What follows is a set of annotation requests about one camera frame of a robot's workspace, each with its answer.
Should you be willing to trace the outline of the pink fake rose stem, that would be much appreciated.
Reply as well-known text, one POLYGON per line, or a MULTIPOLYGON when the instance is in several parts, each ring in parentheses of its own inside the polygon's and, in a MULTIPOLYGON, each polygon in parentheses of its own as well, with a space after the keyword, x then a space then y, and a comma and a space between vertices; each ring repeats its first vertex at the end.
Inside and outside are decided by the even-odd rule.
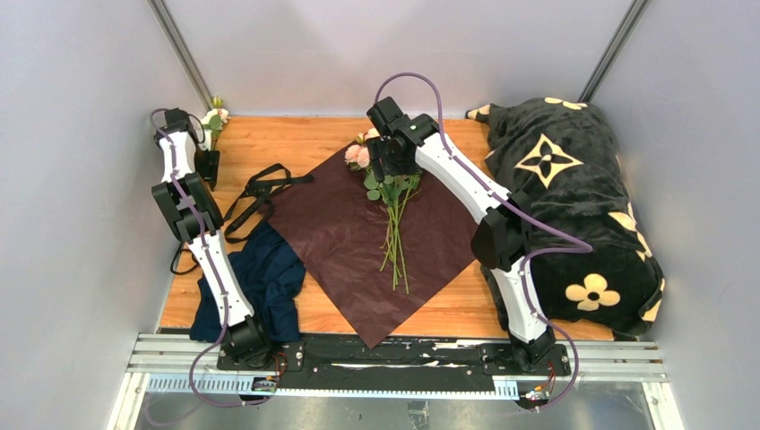
POLYGON ((212 108, 201 120, 204 131, 203 147, 206 151, 215 151, 220 134, 230 119, 229 111, 224 107, 224 100, 216 95, 211 100, 212 108))

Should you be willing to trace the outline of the pink fake flower bouquet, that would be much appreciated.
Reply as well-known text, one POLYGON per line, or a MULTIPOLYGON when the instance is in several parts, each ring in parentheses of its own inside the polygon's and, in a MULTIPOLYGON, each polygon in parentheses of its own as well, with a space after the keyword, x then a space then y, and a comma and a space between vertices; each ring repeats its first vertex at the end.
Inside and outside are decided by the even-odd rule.
POLYGON ((409 275, 402 243, 401 221, 409 200, 418 191, 421 174, 388 176, 382 181, 375 179, 371 168, 369 141, 379 137, 375 128, 359 133, 344 152, 344 163, 351 172, 364 175, 363 185, 366 197, 371 202, 382 202, 385 206, 387 224, 384 243, 384 259, 380 271, 390 268, 392 271, 392 290, 400 285, 406 294, 410 293, 409 275))

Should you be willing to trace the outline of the dark red wrapping paper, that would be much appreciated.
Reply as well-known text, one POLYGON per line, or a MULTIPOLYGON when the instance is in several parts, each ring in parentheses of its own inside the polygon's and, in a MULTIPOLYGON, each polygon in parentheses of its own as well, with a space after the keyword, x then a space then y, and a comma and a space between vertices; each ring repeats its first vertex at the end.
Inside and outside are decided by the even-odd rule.
POLYGON ((408 278, 393 284, 384 258, 388 214, 371 202, 364 176, 336 152, 312 170, 313 181, 293 185, 273 200, 271 226, 305 264, 365 344, 373 348, 424 305, 414 333, 454 335, 493 303, 471 252, 476 223, 437 179, 424 175, 402 214, 408 278))

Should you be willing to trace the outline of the black floral plush blanket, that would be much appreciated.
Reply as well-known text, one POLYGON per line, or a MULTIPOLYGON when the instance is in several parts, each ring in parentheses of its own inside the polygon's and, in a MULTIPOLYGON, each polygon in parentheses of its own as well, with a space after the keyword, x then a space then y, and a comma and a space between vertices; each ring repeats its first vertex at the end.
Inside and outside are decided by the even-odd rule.
POLYGON ((620 336, 653 326, 665 277, 638 226, 615 134, 593 104, 543 97, 470 110, 488 127, 495 181, 527 195, 531 275, 543 313, 620 336))

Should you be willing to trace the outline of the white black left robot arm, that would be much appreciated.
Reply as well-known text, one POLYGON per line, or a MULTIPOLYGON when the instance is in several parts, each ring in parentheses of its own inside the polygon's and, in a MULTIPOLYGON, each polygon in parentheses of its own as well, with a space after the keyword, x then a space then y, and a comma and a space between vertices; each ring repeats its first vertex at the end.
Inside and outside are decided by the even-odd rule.
POLYGON ((203 270, 220 323, 220 356, 234 365, 267 368, 274 346, 245 297, 229 261, 219 206, 196 171, 200 141, 192 116, 180 108, 150 113, 164 171, 151 194, 175 238, 188 246, 203 270))

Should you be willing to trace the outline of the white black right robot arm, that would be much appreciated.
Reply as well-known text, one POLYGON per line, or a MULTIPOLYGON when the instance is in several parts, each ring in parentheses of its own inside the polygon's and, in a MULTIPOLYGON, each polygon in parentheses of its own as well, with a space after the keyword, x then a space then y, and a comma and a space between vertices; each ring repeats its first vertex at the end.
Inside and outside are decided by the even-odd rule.
POLYGON ((423 170, 444 185, 477 223, 471 251, 489 270, 505 306, 513 364, 524 374, 539 371, 556 337, 541 310, 527 261, 531 224, 522 210, 524 194, 513 194, 490 179, 427 114, 411 118, 393 98, 385 97, 372 105, 367 117, 379 133, 368 144, 377 180, 423 170))

